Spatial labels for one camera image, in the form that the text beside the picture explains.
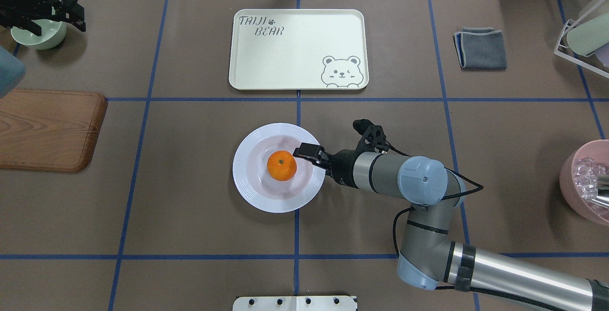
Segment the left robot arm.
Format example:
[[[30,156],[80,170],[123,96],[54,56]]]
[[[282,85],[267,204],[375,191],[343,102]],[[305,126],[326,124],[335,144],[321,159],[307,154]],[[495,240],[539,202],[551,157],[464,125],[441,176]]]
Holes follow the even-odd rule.
[[[42,23],[70,24],[87,31],[85,8],[79,0],[1,0],[1,27],[19,29],[43,38]]]

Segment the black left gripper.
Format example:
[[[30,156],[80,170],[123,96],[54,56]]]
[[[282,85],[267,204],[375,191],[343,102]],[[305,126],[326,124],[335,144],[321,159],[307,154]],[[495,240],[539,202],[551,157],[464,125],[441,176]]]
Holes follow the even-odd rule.
[[[86,31],[83,6],[74,0],[1,0],[1,25],[7,29],[28,30],[41,36],[35,20],[63,21]]]

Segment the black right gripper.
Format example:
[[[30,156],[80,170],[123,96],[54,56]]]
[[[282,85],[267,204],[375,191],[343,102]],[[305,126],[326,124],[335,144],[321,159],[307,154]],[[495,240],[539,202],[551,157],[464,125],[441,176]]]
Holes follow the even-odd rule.
[[[376,158],[387,152],[383,127],[369,119],[357,119],[353,129],[361,136],[354,150],[340,150],[331,155],[319,144],[301,143],[292,153],[313,165],[329,165],[326,176],[339,185],[369,187],[370,172]]]

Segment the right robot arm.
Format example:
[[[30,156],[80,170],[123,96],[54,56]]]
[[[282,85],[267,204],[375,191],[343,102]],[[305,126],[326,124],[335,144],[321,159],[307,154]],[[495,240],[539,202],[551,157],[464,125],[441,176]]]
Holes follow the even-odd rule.
[[[324,170],[339,185],[391,196],[405,209],[402,244],[394,246],[399,278],[424,290],[453,289],[506,299],[544,311],[606,311],[608,285],[491,253],[451,239],[454,209],[483,186],[440,161],[411,156],[368,119],[353,122],[361,136],[353,150],[331,154],[301,143],[292,155]]]

